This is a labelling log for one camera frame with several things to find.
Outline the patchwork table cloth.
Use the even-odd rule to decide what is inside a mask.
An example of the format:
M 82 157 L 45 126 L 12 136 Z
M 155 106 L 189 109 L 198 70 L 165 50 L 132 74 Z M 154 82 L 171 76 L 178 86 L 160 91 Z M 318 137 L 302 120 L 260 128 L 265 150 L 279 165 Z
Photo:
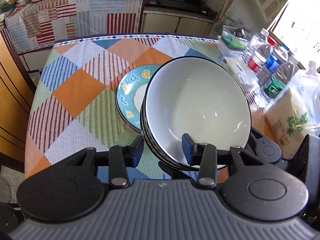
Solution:
M 50 51 L 30 110 L 25 143 L 29 177 L 79 150 L 106 151 L 136 133 L 116 108 L 116 89 L 129 71 L 180 56 L 221 58 L 217 39 L 163 34 L 78 38 Z

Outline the patchwork counter cloth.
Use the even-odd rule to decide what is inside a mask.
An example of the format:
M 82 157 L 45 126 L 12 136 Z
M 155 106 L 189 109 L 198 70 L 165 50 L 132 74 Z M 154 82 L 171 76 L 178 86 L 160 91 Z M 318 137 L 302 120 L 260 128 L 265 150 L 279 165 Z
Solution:
M 61 40 L 139 32 L 144 0 L 43 0 L 15 9 L 4 25 L 18 54 Z

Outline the white bowl dark rim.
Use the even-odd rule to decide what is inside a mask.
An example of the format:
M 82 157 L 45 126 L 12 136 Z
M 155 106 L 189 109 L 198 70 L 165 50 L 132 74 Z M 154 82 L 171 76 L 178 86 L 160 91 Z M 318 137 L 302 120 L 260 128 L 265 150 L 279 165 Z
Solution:
M 144 97 L 153 137 L 182 164 L 187 161 L 178 141 L 184 133 L 219 150 L 248 143 L 252 120 L 245 93 L 232 74 L 213 61 L 182 56 L 162 64 Z

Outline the green label water bottle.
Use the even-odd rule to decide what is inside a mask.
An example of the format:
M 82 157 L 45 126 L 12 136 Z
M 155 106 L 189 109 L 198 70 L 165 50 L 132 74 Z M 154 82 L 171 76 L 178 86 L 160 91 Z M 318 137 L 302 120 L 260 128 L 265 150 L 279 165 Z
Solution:
M 278 67 L 255 95 L 254 100 L 258 107 L 264 108 L 277 97 L 297 72 L 297 65 L 298 61 L 291 57 Z

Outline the blue label water bottle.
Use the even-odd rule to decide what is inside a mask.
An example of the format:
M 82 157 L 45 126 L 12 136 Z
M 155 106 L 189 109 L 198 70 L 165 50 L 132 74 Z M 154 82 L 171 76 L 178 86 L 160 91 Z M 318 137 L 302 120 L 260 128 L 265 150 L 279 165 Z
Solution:
M 287 46 L 273 47 L 267 61 L 257 73 L 258 85 L 263 86 L 264 83 L 271 77 L 271 75 L 278 69 L 278 67 L 288 60 L 289 48 Z

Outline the black gas stove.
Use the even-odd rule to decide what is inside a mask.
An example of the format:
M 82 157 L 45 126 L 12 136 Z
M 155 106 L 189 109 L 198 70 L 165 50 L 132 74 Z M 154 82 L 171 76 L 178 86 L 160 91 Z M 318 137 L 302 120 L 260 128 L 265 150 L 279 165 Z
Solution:
M 145 5 L 183 12 L 191 12 L 214 18 L 217 12 L 212 10 L 201 0 L 145 0 Z

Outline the wooden chair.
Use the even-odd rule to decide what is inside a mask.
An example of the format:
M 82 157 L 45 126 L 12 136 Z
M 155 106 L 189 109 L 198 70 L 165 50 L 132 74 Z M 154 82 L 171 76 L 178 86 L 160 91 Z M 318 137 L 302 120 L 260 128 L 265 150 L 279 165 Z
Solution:
M 22 173 L 35 90 L 8 31 L 1 30 L 1 165 Z

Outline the clear cap water bottle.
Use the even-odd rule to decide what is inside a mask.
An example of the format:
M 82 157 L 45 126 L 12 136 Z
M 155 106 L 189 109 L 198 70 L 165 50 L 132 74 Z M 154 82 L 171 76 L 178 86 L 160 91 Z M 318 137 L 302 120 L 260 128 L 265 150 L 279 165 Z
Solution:
M 247 46 L 247 52 L 252 55 L 254 51 L 262 44 L 267 42 L 268 31 L 266 29 L 261 29 L 259 33 L 253 35 Z

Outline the clear rice bag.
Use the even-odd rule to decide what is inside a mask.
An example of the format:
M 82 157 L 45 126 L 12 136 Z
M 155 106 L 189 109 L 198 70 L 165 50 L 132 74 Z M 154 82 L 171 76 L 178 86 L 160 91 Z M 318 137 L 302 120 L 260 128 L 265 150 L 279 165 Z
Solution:
M 319 73 L 298 70 L 265 117 L 282 154 L 293 157 L 307 134 L 319 135 Z

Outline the red label water bottle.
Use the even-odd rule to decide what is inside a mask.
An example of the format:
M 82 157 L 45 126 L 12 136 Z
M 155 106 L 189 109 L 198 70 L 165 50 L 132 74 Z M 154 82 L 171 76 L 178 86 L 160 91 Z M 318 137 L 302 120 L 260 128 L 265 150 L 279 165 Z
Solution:
M 256 76 L 270 56 L 272 49 L 273 46 L 267 41 L 260 45 L 252 55 L 249 55 L 248 52 L 246 53 L 248 56 L 247 66 L 253 70 Z

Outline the large white Morning Honey plate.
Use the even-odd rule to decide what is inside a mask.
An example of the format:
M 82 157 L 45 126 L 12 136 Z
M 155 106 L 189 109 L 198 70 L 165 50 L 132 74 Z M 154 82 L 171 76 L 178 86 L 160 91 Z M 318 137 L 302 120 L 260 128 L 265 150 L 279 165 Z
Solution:
M 131 129 L 134 130 L 135 132 L 141 133 L 140 128 L 136 128 L 136 127 L 133 126 L 131 123 L 129 123 L 128 120 L 125 118 L 125 116 L 123 115 L 123 113 L 122 113 L 121 110 L 120 110 L 120 107 L 119 107 L 119 104 L 118 104 L 117 99 L 115 100 L 115 102 L 116 102 L 117 111 L 118 111 L 120 117 L 122 118 L 122 120 L 125 122 L 125 124 L 127 124 L 127 126 L 129 126 L 129 128 L 131 128 Z

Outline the teal fried egg plate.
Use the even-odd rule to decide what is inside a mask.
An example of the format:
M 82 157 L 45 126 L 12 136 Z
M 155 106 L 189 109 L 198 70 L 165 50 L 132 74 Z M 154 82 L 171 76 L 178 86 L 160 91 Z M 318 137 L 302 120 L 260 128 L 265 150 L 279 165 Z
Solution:
M 127 72 L 118 84 L 116 99 L 120 110 L 136 128 L 140 128 L 140 109 L 146 87 L 159 67 L 158 64 L 139 66 Z

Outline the white ribbed bowl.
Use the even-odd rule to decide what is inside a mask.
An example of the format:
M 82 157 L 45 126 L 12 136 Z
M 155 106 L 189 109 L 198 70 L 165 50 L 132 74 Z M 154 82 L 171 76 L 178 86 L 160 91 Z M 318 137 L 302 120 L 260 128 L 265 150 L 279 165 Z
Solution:
M 140 109 L 140 126 L 141 126 L 141 134 L 147 146 L 149 147 L 151 152 L 161 162 L 163 162 L 169 168 L 172 168 L 174 170 L 199 172 L 199 169 L 200 169 L 199 165 L 190 166 L 189 164 L 187 165 L 182 164 L 179 161 L 177 161 L 175 158 L 171 158 L 168 154 L 162 151 L 162 148 L 159 146 L 158 142 L 153 137 L 151 129 L 149 128 L 149 125 L 146 119 L 145 97 L 143 98 L 142 106 Z M 184 133 L 178 142 L 182 147 L 181 149 L 184 157 L 187 155 L 188 158 L 193 157 L 194 160 L 196 156 L 193 154 L 195 154 L 196 151 L 199 151 L 200 158 L 201 158 L 203 154 L 203 149 L 207 146 L 207 143 L 205 142 L 196 143 L 188 133 Z

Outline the plastic basket with items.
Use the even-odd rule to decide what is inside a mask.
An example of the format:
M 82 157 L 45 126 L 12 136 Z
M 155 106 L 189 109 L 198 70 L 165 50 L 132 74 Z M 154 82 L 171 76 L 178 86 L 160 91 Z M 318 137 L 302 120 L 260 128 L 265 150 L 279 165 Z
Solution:
M 224 57 L 240 57 L 251 38 L 251 35 L 244 29 L 224 25 L 218 37 L 218 50 Z

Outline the white tissue pack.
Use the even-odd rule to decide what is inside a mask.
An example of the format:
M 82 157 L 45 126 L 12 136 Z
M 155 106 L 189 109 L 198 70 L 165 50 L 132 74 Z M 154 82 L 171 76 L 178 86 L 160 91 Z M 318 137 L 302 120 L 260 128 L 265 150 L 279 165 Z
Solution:
M 242 57 L 224 57 L 221 66 L 238 81 L 245 92 L 251 92 L 258 87 L 258 79 Z

